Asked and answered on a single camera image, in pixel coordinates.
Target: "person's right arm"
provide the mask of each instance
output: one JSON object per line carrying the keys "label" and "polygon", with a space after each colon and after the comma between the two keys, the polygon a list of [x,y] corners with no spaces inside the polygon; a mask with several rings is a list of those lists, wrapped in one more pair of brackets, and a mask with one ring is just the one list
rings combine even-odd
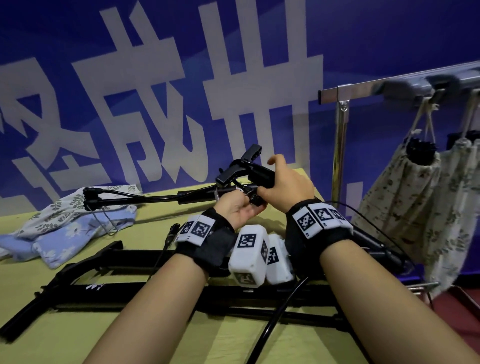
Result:
{"label": "person's right arm", "polygon": [[[258,195],[287,213],[313,198],[312,182],[281,155],[275,186]],[[320,263],[348,321],[377,364],[478,364],[479,356],[440,317],[351,240],[329,246]]]}

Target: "hand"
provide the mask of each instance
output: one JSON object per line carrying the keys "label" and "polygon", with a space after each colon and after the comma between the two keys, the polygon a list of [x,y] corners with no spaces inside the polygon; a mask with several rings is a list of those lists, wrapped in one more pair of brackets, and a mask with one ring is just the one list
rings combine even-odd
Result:
{"label": "hand", "polygon": [[235,190],[224,194],[214,206],[215,211],[222,215],[237,230],[248,220],[264,211],[266,205],[255,206],[242,191]]}
{"label": "hand", "polygon": [[283,155],[271,157],[268,164],[275,164],[275,186],[258,187],[257,194],[277,210],[287,213],[298,202],[315,198],[312,181],[291,170]]}

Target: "blue fabric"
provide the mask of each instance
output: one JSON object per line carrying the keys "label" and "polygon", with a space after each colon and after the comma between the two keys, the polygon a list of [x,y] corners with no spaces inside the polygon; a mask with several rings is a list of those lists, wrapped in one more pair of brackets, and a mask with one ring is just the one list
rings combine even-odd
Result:
{"label": "blue fabric", "polygon": [[[96,212],[98,221],[107,231],[122,230],[134,224],[137,208],[128,206],[121,210]],[[0,235],[0,247],[8,250],[14,260],[27,261],[40,256],[49,268],[55,269],[81,251],[90,240],[106,234],[93,214],[80,216],[68,225],[40,235],[33,240],[17,239],[13,235]]]}

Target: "forearm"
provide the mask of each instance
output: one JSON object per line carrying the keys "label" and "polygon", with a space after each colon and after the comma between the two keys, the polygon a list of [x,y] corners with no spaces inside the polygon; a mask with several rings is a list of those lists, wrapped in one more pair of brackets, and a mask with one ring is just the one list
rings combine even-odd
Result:
{"label": "forearm", "polygon": [[479,363],[442,319],[350,240],[320,257],[342,310],[375,363]]}
{"label": "forearm", "polygon": [[175,254],[124,308],[84,364],[167,363],[207,279],[191,258]]}

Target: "wooden table surface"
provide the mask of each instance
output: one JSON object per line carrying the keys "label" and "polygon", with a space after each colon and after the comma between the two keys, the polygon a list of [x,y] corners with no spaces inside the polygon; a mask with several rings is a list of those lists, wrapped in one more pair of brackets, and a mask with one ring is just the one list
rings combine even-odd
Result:
{"label": "wooden table surface", "polygon": [[[178,190],[159,194],[176,194]],[[138,209],[135,225],[113,237],[90,242],[69,263],[92,256],[115,240],[125,249],[161,249],[172,224],[183,223],[189,215],[204,211],[211,203],[178,205],[175,202],[149,204]],[[0,234],[12,233],[32,214],[0,218]],[[269,233],[284,235],[285,215],[271,206],[249,222],[261,224]],[[41,259],[16,263],[0,262],[0,326],[34,298],[40,286],[49,283],[63,268],[50,270]],[[146,277],[83,278],[82,283],[142,281]],[[332,307],[292,309],[295,312],[333,315]],[[58,313],[41,316],[15,343],[0,343],[0,363],[79,364],[88,355],[117,313]],[[265,322],[232,317],[209,317],[195,313],[172,359],[174,364],[244,363],[260,336]],[[258,363],[366,363],[349,334],[330,328],[278,325]]]}

